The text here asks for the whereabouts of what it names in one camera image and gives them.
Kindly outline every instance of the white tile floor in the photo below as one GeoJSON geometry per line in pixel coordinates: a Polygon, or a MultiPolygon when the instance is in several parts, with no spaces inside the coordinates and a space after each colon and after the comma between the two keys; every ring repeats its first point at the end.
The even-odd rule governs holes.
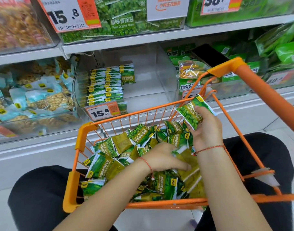
{"type": "MultiPolygon", "coordinates": [[[[290,151],[294,164],[294,133],[290,129],[274,130],[267,133],[278,137],[285,143],[288,150],[290,151]]],[[[7,205],[7,199],[10,190],[11,189],[0,191],[0,231],[17,230],[11,217],[10,209],[7,205]]],[[[201,218],[201,215],[202,212],[198,210],[125,210],[117,219],[115,226],[119,231],[193,231],[193,223],[195,223],[195,221],[198,222],[201,218]]]]}

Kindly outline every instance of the white shelf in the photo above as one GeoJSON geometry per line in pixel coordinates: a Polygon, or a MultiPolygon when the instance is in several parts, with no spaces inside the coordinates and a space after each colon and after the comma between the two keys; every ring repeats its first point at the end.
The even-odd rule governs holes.
{"type": "Polygon", "coordinates": [[[0,55],[0,65],[63,56],[62,43],[48,49],[0,55]]]}
{"type": "Polygon", "coordinates": [[[182,30],[157,32],[147,35],[129,36],[123,38],[114,38],[109,40],[79,43],[73,45],[64,45],[63,50],[65,54],[81,53],[94,50],[103,50],[117,47],[124,47],[130,45],[139,45],[152,42],[160,42],[166,40],[174,40],[180,38],[187,38],[193,36],[208,35],[214,33],[235,31],[241,29],[249,29],[254,27],[262,27],[269,25],[276,25],[294,21],[294,14],[281,15],[269,18],[260,18],[253,20],[246,20],[240,22],[231,22],[216,24],[210,26],[189,28],[187,26],[182,30]]]}

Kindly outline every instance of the orange shopping basket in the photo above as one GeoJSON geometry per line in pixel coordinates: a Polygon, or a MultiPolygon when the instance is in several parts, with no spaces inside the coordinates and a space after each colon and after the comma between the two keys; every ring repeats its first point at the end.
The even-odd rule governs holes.
{"type": "MultiPolygon", "coordinates": [[[[69,173],[67,188],[63,200],[63,209],[67,213],[71,213],[79,206],[77,204],[77,191],[80,180],[80,173],[76,171],[77,164],[82,161],[79,160],[80,157],[86,157],[84,154],[85,148],[91,152],[88,145],[94,145],[90,140],[87,139],[87,134],[89,132],[95,132],[100,140],[108,138],[110,135],[117,135],[119,132],[123,132],[126,128],[134,128],[139,123],[145,123],[146,125],[157,124],[158,127],[164,125],[163,120],[177,120],[182,121],[183,117],[178,115],[175,108],[177,106],[182,106],[185,102],[191,101],[193,98],[188,98],[188,95],[191,93],[196,84],[200,79],[207,74],[212,74],[216,77],[221,77],[224,74],[229,72],[234,72],[239,75],[239,77],[250,87],[252,88],[257,95],[294,131],[294,107],[289,104],[283,97],[281,97],[275,90],[273,90],[268,84],[266,84],[260,77],[254,74],[250,68],[241,58],[234,58],[228,62],[225,62],[221,65],[218,65],[214,68],[209,69],[206,73],[202,74],[192,88],[189,90],[185,99],[172,102],[169,104],[141,110],[138,112],[121,115],[117,117],[112,117],[109,119],[97,121],[95,123],[89,122],[82,125],[79,129],[78,137],[76,140],[76,154],[74,158],[74,164],[72,172],[69,173]]],[[[242,181],[258,177],[265,174],[274,174],[275,172],[272,169],[266,169],[261,160],[257,157],[256,153],[253,151],[249,143],[246,141],[236,124],[230,118],[223,105],[217,99],[215,90],[211,90],[206,93],[206,85],[211,82],[214,77],[210,78],[203,88],[200,91],[200,95],[207,97],[211,95],[218,106],[221,108],[225,116],[228,118],[230,123],[233,125],[237,134],[240,136],[241,140],[244,142],[245,146],[248,148],[250,154],[253,156],[260,168],[264,168],[257,173],[252,173],[249,175],[241,175],[238,168],[232,163],[238,172],[240,179],[242,181]]],[[[252,195],[253,199],[257,203],[265,202],[280,202],[280,201],[292,201],[294,200],[294,194],[282,194],[279,187],[273,187],[275,195],[266,196],[264,194],[252,195]]],[[[201,206],[208,205],[207,198],[193,198],[193,199],[180,199],[180,200],[164,200],[164,201],[151,201],[151,202],[138,202],[138,203],[129,203],[127,209],[198,209],[201,206]]]]}

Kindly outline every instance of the original taste peas packet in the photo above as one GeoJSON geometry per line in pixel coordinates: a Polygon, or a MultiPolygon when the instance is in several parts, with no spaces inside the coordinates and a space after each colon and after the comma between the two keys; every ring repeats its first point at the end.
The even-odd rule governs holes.
{"type": "Polygon", "coordinates": [[[190,103],[176,109],[177,112],[179,112],[184,117],[185,121],[193,128],[193,130],[196,130],[199,122],[203,120],[203,117],[194,110],[195,106],[205,107],[214,116],[217,115],[203,100],[203,98],[200,95],[197,95],[190,103]]]}

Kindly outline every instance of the leg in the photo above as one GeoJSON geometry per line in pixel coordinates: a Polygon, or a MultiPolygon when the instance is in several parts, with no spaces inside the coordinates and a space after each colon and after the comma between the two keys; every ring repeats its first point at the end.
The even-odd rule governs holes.
{"type": "Polygon", "coordinates": [[[57,165],[40,167],[15,183],[8,205],[19,231],[52,231],[68,216],[62,209],[62,202],[70,171],[57,165]]]}
{"type": "MultiPolygon", "coordinates": [[[[245,135],[245,138],[264,166],[275,170],[275,178],[280,184],[281,192],[291,193],[294,168],[284,143],[265,133],[252,133],[245,135]]],[[[251,174],[252,171],[259,169],[240,137],[225,139],[223,142],[242,175],[251,174]]],[[[250,194],[275,194],[271,186],[254,178],[246,179],[244,184],[250,194]]],[[[293,230],[291,202],[262,203],[259,207],[273,231],[293,230]]],[[[209,207],[195,230],[216,230],[209,207]]]]}

